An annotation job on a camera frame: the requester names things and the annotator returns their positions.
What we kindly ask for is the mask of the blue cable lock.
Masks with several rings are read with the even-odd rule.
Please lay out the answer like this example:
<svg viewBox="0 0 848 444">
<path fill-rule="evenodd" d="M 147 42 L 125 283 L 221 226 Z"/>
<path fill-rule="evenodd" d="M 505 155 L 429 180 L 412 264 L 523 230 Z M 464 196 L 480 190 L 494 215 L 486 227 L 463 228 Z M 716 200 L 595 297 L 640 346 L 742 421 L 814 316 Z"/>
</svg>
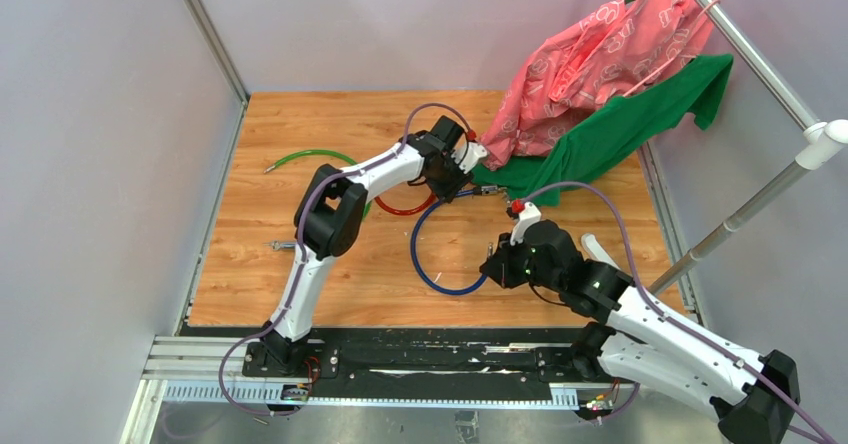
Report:
<svg viewBox="0 0 848 444">
<path fill-rule="evenodd" d="M 479 266 L 503 231 L 502 197 L 495 186 L 474 187 L 422 212 L 411 231 L 410 257 L 431 291 L 464 300 L 492 294 L 495 288 Z"/>
</svg>

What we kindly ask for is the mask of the red cable lock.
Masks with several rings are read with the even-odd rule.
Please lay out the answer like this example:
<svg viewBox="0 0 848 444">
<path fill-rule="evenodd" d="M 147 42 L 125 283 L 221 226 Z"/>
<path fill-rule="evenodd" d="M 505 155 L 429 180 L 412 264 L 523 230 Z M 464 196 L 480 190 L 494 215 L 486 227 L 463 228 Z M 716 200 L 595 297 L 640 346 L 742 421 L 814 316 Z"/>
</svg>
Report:
<svg viewBox="0 0 848 444">
<path fill-rule="evenodd" d="M 383 211 L 385 211 L 385 212 L 387 212 L 391 215 L 395 215 L 395 216 L 412 216 L 412 215 L 419 214 L 419 213 L 423 212 L 424 210 L 426 210 L 430 205 L 434 204 L 436 201 L 437 201 L 437 197 L 434 194 L 430 194 L 424 200 L 423 203 L 421 203 L 421 204 L 419 204 L 415 207 L 400 209 L 400 208 L 396 208 L 396 207 L 393 207 L 393 206 L 387 204 L 380 197 L 376 197 L 374 199 L 374 202 L 377 204 L 377 206 L 380 209 L 382 209 Z"/>
</svg>

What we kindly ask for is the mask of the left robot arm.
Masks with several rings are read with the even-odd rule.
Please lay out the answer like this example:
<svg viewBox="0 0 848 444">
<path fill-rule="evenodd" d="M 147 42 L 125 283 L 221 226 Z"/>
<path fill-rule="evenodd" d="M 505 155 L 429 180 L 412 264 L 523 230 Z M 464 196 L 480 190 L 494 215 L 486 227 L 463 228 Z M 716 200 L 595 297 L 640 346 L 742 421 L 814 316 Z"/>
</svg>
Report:
<svg viewBox="0 0 848 444">
<path fill-rule="evenodd" d="M 315 308 L 336 260 L 356 242 L 365 209 L 383 193 L 423 180 L 452 201 L 487 156 L 461 116 L 441 116 L 429 130 L 405 132 L 382 153 L 352 166 L 319 167 L 294 216 L 295 254 L 279 304 L 257 335 L 268 364 L 283 377 L 305 367 Z"/>
</svg>

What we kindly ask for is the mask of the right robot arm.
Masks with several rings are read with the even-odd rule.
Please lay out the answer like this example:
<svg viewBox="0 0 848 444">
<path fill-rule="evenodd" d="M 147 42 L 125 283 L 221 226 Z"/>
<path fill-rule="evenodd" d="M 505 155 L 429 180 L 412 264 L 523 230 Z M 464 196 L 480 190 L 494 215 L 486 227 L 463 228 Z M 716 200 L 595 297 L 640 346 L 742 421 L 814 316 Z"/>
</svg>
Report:
<svg viewBox="0 0 848 444">
<path fill-rule="evenodd" d="M 555 292 L 590 318 L 571 354 L 584 381 L 603 374 L 663 393 L 716 422 L 732 443 L 779 443 L 800 401 L 795 361 L 727 340 L 645 294 L 616 266 L 584 257 L 550 220 L 521 241 L 500 235 L 481 273 L 502 288 L 524 284 Z"/>
</svg>

